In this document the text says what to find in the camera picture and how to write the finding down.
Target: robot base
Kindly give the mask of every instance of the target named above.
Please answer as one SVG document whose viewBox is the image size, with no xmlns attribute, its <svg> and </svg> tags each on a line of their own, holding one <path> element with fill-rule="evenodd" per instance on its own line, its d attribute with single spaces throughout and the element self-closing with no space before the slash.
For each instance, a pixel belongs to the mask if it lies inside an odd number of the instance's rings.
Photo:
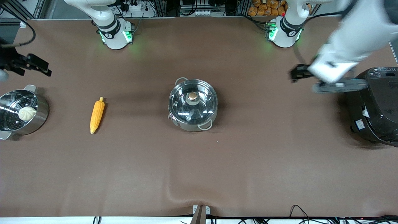
<svg viewBox="0 0 398 224">
<path fill-rule="evenodd" d="M 291 37 L 289 37 L 281 28 L 278 28 L 281 24 L 283 16 L 278 16 L 275 19 L 271 20 L 269 24 L 273 24 L 274 26 L 267 26 L 267 29 L 271 29 L 272 31 L 266 32 L 267 41 L 273 42 L 278 47 L 291 47 L 294 43 L 300 38 L 301 30 L 297 33 L 291 33 Z"/>
<path fill-rule="evenodd" d="M 110 49 L 114 50 L 122 49 L 127 44 L 132 44 L 135 29 L 134 24 L 130 23 L 129 21 L 126 21 L 122 18 L 118 18 L 117 20 L 120 22 L 121 29 L 117 34 L 115 34 L 113 39 L 108 39 L 100 33 L 103 43 L 106 44 Z"/>
</svg>

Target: pot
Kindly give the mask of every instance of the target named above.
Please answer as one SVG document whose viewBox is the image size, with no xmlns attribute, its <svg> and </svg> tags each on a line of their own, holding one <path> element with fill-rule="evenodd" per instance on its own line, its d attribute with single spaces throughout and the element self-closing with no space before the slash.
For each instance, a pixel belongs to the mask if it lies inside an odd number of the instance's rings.
<svg viewBox="0 0 398 224">
<path fill-rule="evenodd" d="M 44 124 L 49 106 L 43 97 L 36 95 L 36 89 L 34 85 L 27 85 L 0 97 L 0 140 L 7 140 L 14 134 L 30 134 Z M 20 110 L 25 107 L 30 107 L 31 113 L 21 120 Z"/>
<path fill-rule="evenodd" d="M 182 77 L 170 93 L 168 118 L 186 131 L 207 131 L 216 119 L 217 104 L 217 94 L 209 83 Z"/>
</svg>

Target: pot handle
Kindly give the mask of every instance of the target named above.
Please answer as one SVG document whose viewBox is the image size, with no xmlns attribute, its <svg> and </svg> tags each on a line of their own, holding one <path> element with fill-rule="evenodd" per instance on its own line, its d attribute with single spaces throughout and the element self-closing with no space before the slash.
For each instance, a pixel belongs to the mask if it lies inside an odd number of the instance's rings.
<svg viewBox="0 0 398 224">
<path fill-rule="evenodd" d="M 178 84 L 178 81 L 180 81 L 180 80 L 182 80 L 182 79 L 188 80 L 188 79 L 185 78 L 185 77 L 178 78 L 178 79 L 176 80 L 176 85 Z"/>
<path fill-rule="evenodd" d="M 31 91 L 31 92 L 33 92 L 33 93 L 36 93 L 36 86 L 34 86 L 34 85 L 27 85 L 27 86 L 25 86 L 24 90 L 28 90 L 28 91 Z"/>
<path fill-rule="evenodd" d="M 11 132 L 0 131 L 0 140 L 7 140 L 9 137 L 11 137 L 13 135 L 14 135 L 14 133 L 11 133 Z"/>
<path fill-rule="evenodd" d="M 205 128 L 205 129 L 201 128 L 202 126 L 208 124 L 209 122 L 210 122 L 210 126 L 209 126 L 208 128 Z M 213 126 L 213 121 L 210 119 L 208 122 L 206 122 L 206 123 L 204 123 L 204 124 L 198 125 L 198 128 L 199 128 L 200 130 L 202 130 L 202 131 L 207 131 L 207 130 L 209 130 L 209 129 L 211 128 L 211 126 Z"/>
</svg>

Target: control panel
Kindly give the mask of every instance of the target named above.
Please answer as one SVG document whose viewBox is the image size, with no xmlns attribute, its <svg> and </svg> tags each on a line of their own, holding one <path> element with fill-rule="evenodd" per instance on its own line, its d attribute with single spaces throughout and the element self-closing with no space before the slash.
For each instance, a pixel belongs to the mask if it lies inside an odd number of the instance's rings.
<svg viewBox="0 0 398 224">
<path fill-rule="evenodd" d="M 397 67 L 377 67 L 369 69 L 369 79 L 382 79 L 382 78 L 398 78 Z"/>
</svg>

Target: lid knob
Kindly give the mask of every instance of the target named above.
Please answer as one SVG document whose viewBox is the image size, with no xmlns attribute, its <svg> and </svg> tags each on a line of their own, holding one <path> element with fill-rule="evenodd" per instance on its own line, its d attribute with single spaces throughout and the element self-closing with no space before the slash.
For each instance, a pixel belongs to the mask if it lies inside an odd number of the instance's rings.
<svg viewBox="0 0 398 224">
<path fill-rule="evenodd" d="M 195 92 L 191 92 L 191 93 L 188 95 L 188 99 L 189 99 L 189 100 L 194 101 L 194 100 L 196 100 L 196 98 L 198 98 L 198 95 L 197 95 Z"/>
</svg>

